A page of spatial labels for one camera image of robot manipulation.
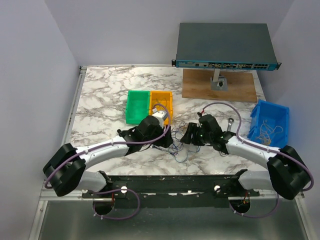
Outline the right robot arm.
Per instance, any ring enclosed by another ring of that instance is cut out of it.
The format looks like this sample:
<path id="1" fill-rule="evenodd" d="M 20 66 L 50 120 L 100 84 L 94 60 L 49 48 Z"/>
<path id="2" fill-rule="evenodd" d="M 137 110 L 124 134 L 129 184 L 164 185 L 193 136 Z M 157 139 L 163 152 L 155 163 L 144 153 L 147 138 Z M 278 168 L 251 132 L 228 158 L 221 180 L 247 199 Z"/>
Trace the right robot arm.
<path id="1" fill-rule="evenodd" d="M 236 196 L 247 190 L 270 190 L 292 200 L 311 182 L 307 167 L 292 147 L 266 147 L 240 140 L 236 133 L 223 131 L 210 114 L 201 116 L 198 123 L 190 122 L 180 141 L 186 145 L 210 146 L 262 166 L 263 171 L 245 170 L 237 174 L 236 180 L 230 183 L 230 191 Z"/>

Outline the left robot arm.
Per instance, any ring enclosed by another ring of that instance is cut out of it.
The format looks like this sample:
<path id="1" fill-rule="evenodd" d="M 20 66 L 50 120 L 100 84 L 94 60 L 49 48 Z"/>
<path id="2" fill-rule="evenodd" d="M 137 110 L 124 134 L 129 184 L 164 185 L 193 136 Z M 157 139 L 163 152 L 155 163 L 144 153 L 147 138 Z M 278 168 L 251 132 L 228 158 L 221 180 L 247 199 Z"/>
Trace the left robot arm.
<path id="1" fill-rule="evenodd" d="M 86 170 L 113 158 L 124 157 L 141 150 L 144 145 L 167 148 L 173 143 L 171 126 L 160 117 L 148 115 L 141 123 L 128 130 L 117 130 L 117 135 L 105 142 L 84 147 L 63 144 L 43 167 L 44 187 L 63 197 L 76 189 L 87 189 L 104 198 L 111 185 L 102 172 L 93 175 Z"/>

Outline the silver open-end wrench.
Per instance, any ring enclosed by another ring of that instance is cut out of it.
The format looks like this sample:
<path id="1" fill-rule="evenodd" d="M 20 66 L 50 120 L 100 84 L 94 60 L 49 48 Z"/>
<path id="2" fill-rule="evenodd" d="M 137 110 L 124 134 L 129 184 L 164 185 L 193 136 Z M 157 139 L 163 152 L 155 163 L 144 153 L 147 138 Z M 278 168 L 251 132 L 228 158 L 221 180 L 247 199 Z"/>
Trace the silver open-end wrench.
<path id="1" fill-rule="evenodd" d="M 177 156 L 177 155 L 178 155 L 177 152 L 171 151 L 171 150 L 169 150 L 169 149 L 167 149 L 167 148 L 164 148 L 164 147 L 152 145 L 151 148 L 156 149 L 156 150 L 159 150 L 159 151 L 162 151 L 162 152 L 165 152 L 165 153 L 167 153 L 167 154 L 169 154 L 169 155 L 172 155 L 172 156 Z"/>

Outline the yellow plastic bin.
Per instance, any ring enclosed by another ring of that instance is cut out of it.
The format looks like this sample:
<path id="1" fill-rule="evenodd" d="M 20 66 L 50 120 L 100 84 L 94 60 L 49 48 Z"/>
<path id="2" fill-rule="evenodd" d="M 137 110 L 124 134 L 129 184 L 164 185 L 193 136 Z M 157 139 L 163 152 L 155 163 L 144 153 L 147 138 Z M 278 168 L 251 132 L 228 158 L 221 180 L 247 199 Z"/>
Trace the yellow plastic bin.
<path id="1" fill-rule="evenodd" d="M 171 91 L 150 91 L 149 97 L 149 115 L 152 115 L 152 109 L 155 104 L 163 105 L 170 114 L 173 121 L 173 93 Z"/>

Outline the silver ratchet wrench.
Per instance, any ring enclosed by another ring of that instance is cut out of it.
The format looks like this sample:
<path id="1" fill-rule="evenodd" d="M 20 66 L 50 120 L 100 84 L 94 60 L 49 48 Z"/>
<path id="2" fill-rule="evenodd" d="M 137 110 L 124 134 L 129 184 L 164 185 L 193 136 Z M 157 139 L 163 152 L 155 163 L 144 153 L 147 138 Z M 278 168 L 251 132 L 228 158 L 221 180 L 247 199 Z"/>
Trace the silver ratchet wrench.
<path id="1" fill-rule="evenodd" d="M 227 132 L 230 132 L 232 130 L 232 125 L 234 122 L 235 120 L 232 117 L 228 118 L 227 129 L 226 129 Z"/>

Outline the green plastic bin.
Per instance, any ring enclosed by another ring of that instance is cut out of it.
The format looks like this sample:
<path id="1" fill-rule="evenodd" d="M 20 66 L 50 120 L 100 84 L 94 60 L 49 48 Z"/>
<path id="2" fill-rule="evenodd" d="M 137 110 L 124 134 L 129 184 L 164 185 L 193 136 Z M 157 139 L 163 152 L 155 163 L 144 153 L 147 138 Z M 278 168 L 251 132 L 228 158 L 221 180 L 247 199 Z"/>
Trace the green plastic bin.
<path id="1" fill-rule="evenodd" d="M 150 91 L 129 90 L 125 108 L 125 122 L 138 125 L 149 115 Z"/>

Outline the brown wooden board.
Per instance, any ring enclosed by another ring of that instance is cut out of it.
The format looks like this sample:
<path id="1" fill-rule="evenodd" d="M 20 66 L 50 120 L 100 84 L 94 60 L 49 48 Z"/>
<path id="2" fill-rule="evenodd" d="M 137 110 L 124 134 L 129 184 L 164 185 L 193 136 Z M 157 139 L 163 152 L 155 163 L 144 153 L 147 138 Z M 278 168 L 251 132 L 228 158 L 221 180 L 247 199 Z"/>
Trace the brown wooden board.
<path id="1" fill-rule="evenodd" d="M 252 73 L 218 69 L 184 69 L 182 97 L 229 102 L 258 101 Z"/>

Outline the grey metal stand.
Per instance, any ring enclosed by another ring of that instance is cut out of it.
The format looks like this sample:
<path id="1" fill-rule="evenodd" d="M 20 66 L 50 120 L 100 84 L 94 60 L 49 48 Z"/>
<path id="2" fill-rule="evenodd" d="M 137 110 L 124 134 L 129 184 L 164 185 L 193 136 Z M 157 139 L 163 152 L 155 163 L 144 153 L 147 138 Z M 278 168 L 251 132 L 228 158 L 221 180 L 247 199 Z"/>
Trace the grey metal stand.
<path id="1" fill-rule="evenodd" d="M 215 69 L 213 76 L 210 78 L 210 87 L 212 91 L 224 91 L 228 90 L 228 83 L 225 76 L 220 74 L 220 69 Z"/>

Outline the blue plastic bin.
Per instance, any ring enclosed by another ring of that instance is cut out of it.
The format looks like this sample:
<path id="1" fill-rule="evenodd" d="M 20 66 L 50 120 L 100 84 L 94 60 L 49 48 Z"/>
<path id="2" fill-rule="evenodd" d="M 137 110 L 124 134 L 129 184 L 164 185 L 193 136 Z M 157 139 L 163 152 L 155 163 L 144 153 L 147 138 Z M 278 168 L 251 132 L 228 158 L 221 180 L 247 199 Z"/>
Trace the blue plastic bin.
<path id="1" fill-rule="evenodd" d="M 258 144 L 283 148 L 288 143 L 290 109 L 286 106 L 258 100 L 251 112 L 247 138 Z"/>

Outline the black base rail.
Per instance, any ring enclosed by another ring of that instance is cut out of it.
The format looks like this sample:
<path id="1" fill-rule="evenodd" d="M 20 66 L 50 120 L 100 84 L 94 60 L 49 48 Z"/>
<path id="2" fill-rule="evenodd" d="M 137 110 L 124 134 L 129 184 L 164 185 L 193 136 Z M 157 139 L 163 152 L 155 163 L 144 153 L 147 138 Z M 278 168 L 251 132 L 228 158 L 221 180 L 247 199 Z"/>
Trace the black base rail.
<path id="1" fill-rule="evenodd" d="M 258 197 L 246 190 L 238 175 L 110 175 L 106 191 L 114 194 L 82 194 L 94 202 L 112 202 L 116 208 L 227 208 L 229 200 Z"/>

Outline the grey network switch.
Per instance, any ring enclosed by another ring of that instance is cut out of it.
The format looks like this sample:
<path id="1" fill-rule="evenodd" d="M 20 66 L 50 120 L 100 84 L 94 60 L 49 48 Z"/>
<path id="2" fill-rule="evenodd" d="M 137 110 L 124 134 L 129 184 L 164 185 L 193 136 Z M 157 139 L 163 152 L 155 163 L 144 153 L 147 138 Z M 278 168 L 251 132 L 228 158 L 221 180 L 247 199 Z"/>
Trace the grey network switch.
<path id="1" fill-rule="evenodd" d="M 277 61 L 265 23 L 180 23 L 176 68 L 275 71 Z"/>

